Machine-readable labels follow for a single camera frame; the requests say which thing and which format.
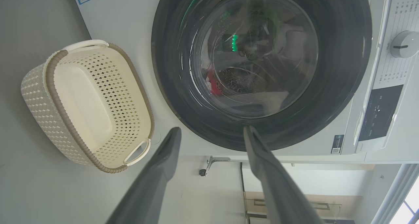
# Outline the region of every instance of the laundry basket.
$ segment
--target laundry basket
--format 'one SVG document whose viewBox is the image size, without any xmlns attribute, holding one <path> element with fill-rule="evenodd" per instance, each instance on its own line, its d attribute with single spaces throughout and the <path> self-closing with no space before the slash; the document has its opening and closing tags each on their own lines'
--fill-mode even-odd
<svg viewBox="0 0 419 224">
<path fill-rule="evenodd" d="M 134 66 L 118 46 L 79 42 L 51 55 L 21 84 L 42 130 L 70 160 L 116 173 L 150 149 L 154 121 Z M 142 153 L 127 161 L 141 146 Z"/>
</svg>

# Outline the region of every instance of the door glass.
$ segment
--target door glass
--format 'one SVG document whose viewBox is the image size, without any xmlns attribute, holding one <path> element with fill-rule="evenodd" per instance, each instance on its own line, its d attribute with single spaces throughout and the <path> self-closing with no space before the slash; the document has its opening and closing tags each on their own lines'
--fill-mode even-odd
<svg viewBox="0 0 419 224">
<path fill-rule="evenodd" d="M 316 70 L 318 41 L 292 0 L 226 0 L 195 37 L 195 87 L 215 108 L 263 118 L 287 108 Z"/>
</svg>

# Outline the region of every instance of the control panel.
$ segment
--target control panel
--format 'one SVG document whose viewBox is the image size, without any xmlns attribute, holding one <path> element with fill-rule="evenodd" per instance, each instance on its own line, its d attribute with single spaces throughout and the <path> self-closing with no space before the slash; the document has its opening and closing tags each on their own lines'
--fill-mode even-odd
<svg viewBox="0 0 419 224">
<path fill-rule="evenodd" d="M 391 0 L 357 152 L 385 146 L 385 138 L 394 123 L 403 85 L 409 78 L 419 51 L 418 6 L 419 0 Z"/>
<path fill-rule="evenodd" d="M 407 73 L 416 56 L 394 57 L 392 48 L 406 49 L 416 54 L 419 45 L 400 46 L 393 41 L 404 31 L 419 31 L 418 6 L 419 0 L 392 0 L 373 89 L 403 85 L 406 82 Z"/>
</svg>

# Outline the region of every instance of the front-load washing machine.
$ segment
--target front-load washing machine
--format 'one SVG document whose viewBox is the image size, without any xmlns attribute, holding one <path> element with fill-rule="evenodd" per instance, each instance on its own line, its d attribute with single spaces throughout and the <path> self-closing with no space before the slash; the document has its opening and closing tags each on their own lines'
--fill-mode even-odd
<svg viewBox="0 0 419 224">
<path fill-rule="evenodd" d="M 185 155 L 245 155 L 245 125 L 275 155 L 382 148 L 417 51 L 419 0 L 76 1 L 132 59 L 152 144 L 179 126 Z"/>
</svg>

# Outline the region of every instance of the metal bracket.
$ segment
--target metal bracket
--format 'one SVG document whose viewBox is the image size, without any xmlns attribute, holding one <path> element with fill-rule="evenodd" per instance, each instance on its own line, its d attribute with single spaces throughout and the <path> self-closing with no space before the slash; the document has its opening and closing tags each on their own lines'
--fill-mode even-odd
<svg viewBox="0 0 419 224">
<path fill-rule="evenodd" d="M 229 162 L 231 159 L 230 158 L 214 158 L 212 156 L 209 157 L 209 160 L 207 160 L 207 169 L 201 169 L 199 171 L 199 174 L 203 177 L 203 176 L 208 176 L 208 172 L 211 168 L 211 165 L 215 162 Z"/>
</svg>

